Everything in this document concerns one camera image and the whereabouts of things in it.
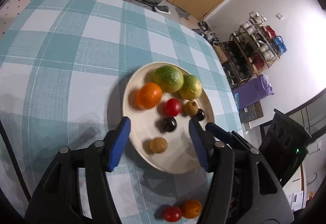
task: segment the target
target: cardboard box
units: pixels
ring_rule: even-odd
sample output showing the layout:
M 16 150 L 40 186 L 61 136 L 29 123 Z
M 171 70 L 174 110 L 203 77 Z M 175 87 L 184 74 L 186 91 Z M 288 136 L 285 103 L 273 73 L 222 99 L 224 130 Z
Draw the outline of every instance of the cardboard box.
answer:
M 220 62 L 221 63 L 225 63 L 228 61 L 228 58 L 226 57 L 226 55 L 224 54 L 223 50 L 224 48 L 221 47 L 221 46 L 216 46 L 216 45 L 213 45 L 213 49 L 215 50 L 218 58 L 220 59 Z

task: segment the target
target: tablecloth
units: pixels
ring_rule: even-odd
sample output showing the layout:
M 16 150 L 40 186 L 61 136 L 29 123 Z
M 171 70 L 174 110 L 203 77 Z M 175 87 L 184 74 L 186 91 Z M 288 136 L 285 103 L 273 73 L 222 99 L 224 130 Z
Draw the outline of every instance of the tablecloth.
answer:
M 121 0 L 30 2 L 0 42 L 0 119 L 30 193 L 62 146 L 84 148 L 116 128 L 128 79 L 153 61 L 199 77 L 216 124 L 241 133 L 216 53 L 190 29 Z M 8 159 L 3 144 L 0 151 Z M 202 169 L 184 175 L 154 169 L 130 143 L 107 177 L 123 223 L 160 222 L 162 205 L 204 202 L 209 185 Z M 82 170 L 79 184 L 90 216 Z

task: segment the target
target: screw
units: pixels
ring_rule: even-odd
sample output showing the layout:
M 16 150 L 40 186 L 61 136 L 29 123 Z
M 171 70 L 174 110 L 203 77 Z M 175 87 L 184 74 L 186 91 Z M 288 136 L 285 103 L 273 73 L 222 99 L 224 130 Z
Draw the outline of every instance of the screw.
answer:
M 225 143 L 223 141 L 216 141 L 215 146 L 218 147 L 218 148 L 224 148 Z
M 67 153 L 69 151 L 69 148 L 68 147 L 62 147 L 60 149 L 60 153 Z
M 104 145 L 104 142 L 102 140 L 95 141 L 94 143 L 95 147 L 102 147 Z
M 256 149 L 256 148 L 251 148 L 250 151 L 253 154 L 259 154 L 259 152 L 260 152 L 259 149 Z

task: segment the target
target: dark purple fruit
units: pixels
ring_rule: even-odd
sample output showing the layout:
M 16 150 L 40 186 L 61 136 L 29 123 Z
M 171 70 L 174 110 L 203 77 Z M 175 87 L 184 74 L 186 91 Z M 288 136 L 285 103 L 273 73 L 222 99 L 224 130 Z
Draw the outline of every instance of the dark purple fruit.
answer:
M 205 111 L 202 109 L 198 109 L 198 113 L 196 114 L 196 117 L 199 121 L 204 120 L 204 118 L 206 117 Z
M 174 117 L 166 117 L 164 120 L 163 120 L 163 129 L 166 131 L 166 132 L 172 132 L 176 129 L 177 127 L 177 121 L 175 120 Z

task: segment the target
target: purple bag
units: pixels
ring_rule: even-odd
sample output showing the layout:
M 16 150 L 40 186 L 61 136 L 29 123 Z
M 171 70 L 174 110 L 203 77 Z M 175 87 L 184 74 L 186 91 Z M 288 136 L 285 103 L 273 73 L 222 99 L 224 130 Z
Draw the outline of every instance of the purple bag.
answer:
M 268 95 L 274 94 L 273 88 L 268 83 L 267 75 L 258 75 L 257 78 L 234 89 L 233 94 L 239 94 L 239 107 L 245 108 Z

